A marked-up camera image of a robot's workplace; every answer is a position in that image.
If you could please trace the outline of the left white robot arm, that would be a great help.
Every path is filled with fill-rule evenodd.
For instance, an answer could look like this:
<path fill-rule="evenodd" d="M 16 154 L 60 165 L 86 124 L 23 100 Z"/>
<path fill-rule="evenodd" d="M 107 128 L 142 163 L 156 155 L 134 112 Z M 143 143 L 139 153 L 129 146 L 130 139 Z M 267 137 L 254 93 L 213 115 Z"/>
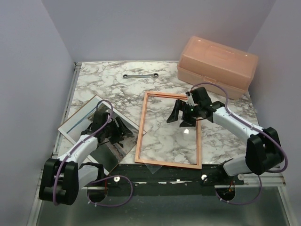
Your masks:
<path fill-rule="evenodd" d="M 85 186 L 104 186 L 110 172 L 137 141 L 137 129 L 106 111 L 96 111 L 77 143 L 65 154 L 44 164 L 39 198 L 54 205 L 72 205 Z"/>

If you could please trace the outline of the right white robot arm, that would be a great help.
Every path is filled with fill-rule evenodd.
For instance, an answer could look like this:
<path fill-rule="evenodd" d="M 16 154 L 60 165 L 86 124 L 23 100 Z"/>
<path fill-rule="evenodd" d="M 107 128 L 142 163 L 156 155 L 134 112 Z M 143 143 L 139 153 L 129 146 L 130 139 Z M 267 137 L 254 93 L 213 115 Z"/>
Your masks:
<path fill-rule="evenodd" d="M 186 92 L 187 101 L 177 99 L 167 123 L 177 121 L 182 113 L 180 127 L 195 127 L 202 119 L 222 126 L 246 144 L 244 157 L 222 163 L 216 173 L 217 181 L 223 185 L 238 174 L 261 175 L 284 161 L 278 133 L 272 127 L 264 129 L 251 124 L 231 112 L 220 102 L 212 102 L 206 89 L 200 87 Z"/>

